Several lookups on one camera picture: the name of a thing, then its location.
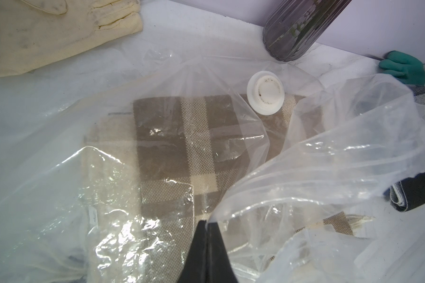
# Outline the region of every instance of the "folded cloth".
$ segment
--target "folded cloth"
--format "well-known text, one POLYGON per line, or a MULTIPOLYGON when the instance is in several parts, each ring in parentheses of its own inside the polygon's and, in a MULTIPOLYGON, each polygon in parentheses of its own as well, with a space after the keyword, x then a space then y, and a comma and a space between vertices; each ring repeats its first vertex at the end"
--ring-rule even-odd
MULTIPOLYGON (((413 88, 413 92, 414 100, 425 105, 425 87, 413 88)), ((400 212, 425 204, 425 173, 393 184, 389 188, 389 196, 392 206, 400 212)))
MULTIPOLYGON (((298 99, 259 115, 266 160, 281 152, 298 99)), ((249 143, 261 133, 242 126, 228 95, 139 99, 95 124, 83 158, 85 198, 97 211, 88 281, 176 282, 196 224, 248 173, 249 143)), ((324 223, 352 235, 344 214, 324 223)))

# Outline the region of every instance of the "green rubber glove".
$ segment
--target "green rubber glove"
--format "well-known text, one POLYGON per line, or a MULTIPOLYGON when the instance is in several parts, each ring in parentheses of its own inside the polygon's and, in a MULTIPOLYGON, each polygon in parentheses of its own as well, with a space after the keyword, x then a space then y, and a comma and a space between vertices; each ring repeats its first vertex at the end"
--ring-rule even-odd
POLYGON ((385 70, 384 74, 392 75, 406 85, 425 87, 425 64, 411 55, 392 51, 387 59, 379 62, 379 67, 385 70))

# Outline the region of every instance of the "gray plastic bottle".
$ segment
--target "gray plastic bottle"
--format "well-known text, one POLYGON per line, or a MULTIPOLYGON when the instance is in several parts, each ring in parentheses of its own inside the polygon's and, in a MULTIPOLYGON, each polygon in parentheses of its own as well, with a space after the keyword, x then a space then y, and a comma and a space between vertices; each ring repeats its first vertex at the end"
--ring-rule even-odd
POLYGON ((301 57, 351 0, 284 0, 263 29, 263 42, 272 57, 301 57))

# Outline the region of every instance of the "white table surface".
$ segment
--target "white table surface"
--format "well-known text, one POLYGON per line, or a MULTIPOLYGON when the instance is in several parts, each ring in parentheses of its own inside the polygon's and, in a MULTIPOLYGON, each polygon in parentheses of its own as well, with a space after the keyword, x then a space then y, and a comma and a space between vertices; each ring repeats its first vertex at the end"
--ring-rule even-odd
MULTIPOLYGON (((161 66, 200 54, 273 60, 261 41, 262 27, 168 0, 144 2, 141 16, 141 33, 20 76, 0 78, 0 159, 78 99, 154 71, 148 69, 149 57, 160 56, 161 66)), ((377 60, 319 43, 292 64, 325 87, 378 72, 377 60)), ((356 260, 368 281, 425 282, 425 206, 399 213, 378 200, 365 212, 376 217, 378 237, 356 260)))

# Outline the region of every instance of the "white wall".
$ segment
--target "white wall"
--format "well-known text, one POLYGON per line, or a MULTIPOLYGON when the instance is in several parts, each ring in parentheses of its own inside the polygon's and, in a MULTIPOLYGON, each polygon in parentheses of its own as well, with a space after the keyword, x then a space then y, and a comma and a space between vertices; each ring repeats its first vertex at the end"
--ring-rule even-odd
MULTIPOLYGON (((283 0, 175 0, 263 26, 283 0)), ((318 42, 382 58, 392 50, 425 62, 425 0, 352 0, 318 42)))

